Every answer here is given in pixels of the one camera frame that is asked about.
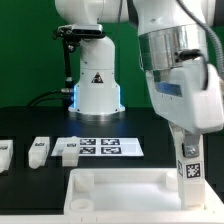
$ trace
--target warning label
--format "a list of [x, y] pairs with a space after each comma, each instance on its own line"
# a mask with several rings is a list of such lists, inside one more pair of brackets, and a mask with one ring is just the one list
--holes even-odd
[[96, 73], [92, 83], [103, 83], [103, 80], [102, 80], [99, 72]]

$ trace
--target green backdrop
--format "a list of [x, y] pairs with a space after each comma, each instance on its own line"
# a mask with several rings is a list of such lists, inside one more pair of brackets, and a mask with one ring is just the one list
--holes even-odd
[[[0, 1], [0, 107], [23, 106], [41, 93], [64, 87], [62, 44], [52, 40], [52, 31], [64, 24], [54, 0]], [[105, 24], [104, 30], [113, 37], [116, 25]], [[224, 42], [223, 29], [216, 28], [216, 32]], [[115, 45], [115, 78], [122, 89], [122, 104], [151, 106], [139, 68], [136, 30], [128, 23], [121, 24]], [[73, 77], [78, 81], [79, 50], [71, 60]]]

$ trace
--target black cable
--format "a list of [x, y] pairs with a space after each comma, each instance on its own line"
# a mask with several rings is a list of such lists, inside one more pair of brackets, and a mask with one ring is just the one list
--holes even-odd
[[208, 61], [206, 60], [206, 57], [204, 54], [201, 54], [200, 57], [203, 60], [203, 65], [204, 65], [204, 69], [205, 69], [205, 78], [204, 78], [204, 84], [203, 84], [202, 90], [207, 90], [208, 89], [208, 79], [209, 79]]
[[34, 103], [32, 106], [35, 107], [35, 106], [37, 106], [41, 102], [51, 101], [51, 100], [63, 100], [63, 99], [62, 98], [46, 98], [46, 99], [41, 99], [41, 100], [38, 100], [36, 103]]
[[63, 50], [64, 50], [65, 76], [66, 78], [71, 78], [72, 72], [71, 72], [70, 56], [69, 56], [68, 45], [65, 39], [62, 40], [62, 44], [63, 44]]
[[117, 39], [118, 30], [121, 23], [121, 13], [122, 13], [122, 6], [123, 6], [123, 0], [120, 0], [120, 7], [119, 7], [119, 13], [118, 13], [118, 19], [117, 19], [117, 29], [113, 38], [113, 41], [115, 42]]
[[54, 90], [54, 91], [50, 91], [50, 92], [43, 93], [43, 94], [35, 97], [33, 100], [31, 100], [26, 106], [27, 107], [30, 107], [30, 106], [32, 106], [33, 103], [35, 103], [39, 99], [41, 99], [41, 98], [43, 98], [45, 96], [50, 96], [50, 95], [57, 94], [57, 93], [61, 93], [61, 91], [60, 90]]
[[209, 71], [208, 71], [208, 61], [205, 55], [199, 49], [193, 49], [193, 50], [182, 51], [177, 56], [178, 56], [178, 59], [180, 59], [181, 61], [194, 60], [198, 57], [202, 58], [204, 69], [205, 69], [205, 78], [204, 78], [202, 90], [207, 90], [208, 80], [209, 80]]

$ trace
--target table surface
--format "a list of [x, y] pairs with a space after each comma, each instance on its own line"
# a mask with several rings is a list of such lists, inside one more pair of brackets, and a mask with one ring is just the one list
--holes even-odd
[[[50, 137], [44, 167], [28, 165], [28, 151], [36, 136]], [[171, 168], [175, 149], [168, 122], [151, 108], [128, 108], [125, 118], [110, 122], [69, 118], [59, 107], [7, 107], [0, 109], [0, 140], [13, 140], [8, 172], [0, 175], [0, 215], [63, 214], [69, 173], [60, 157], [51, 157], [58, 137], [138, 138], [143, 158], [80, 158], [79, 168]], [[224, 195], [224, 137], [204, 136], [206, 179]]]

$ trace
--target white plastic block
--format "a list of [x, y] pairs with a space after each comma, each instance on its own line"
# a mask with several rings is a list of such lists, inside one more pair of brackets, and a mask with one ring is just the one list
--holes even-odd
[[66, 138], [62, 152], [62, 166], [77, 166], [79, 160], [80, 140], [77, 137]]
[[44, 166], [50, 149], [49, 137], [36, 137], [29, 151], [29, 166], [37, 169]]
[[13, 141], [0, 141], [0, 173], [9, 169], [9, 165], [13, 155]]

